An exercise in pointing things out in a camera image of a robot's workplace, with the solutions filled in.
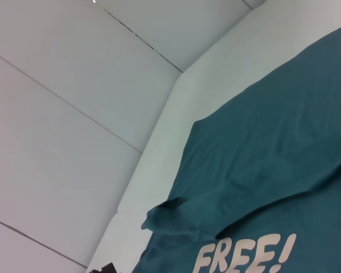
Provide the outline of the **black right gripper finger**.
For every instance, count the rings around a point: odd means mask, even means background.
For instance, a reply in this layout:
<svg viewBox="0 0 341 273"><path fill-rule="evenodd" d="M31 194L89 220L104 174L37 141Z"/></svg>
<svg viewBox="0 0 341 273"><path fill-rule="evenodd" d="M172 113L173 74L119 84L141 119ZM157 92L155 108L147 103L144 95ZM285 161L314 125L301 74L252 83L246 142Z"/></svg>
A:
<svg viewBox="0 0 341 273"><path fill-rule="evenodd" d="M109 263L100 269L93 269L89 273L117 273L114 264Z"/></svg>

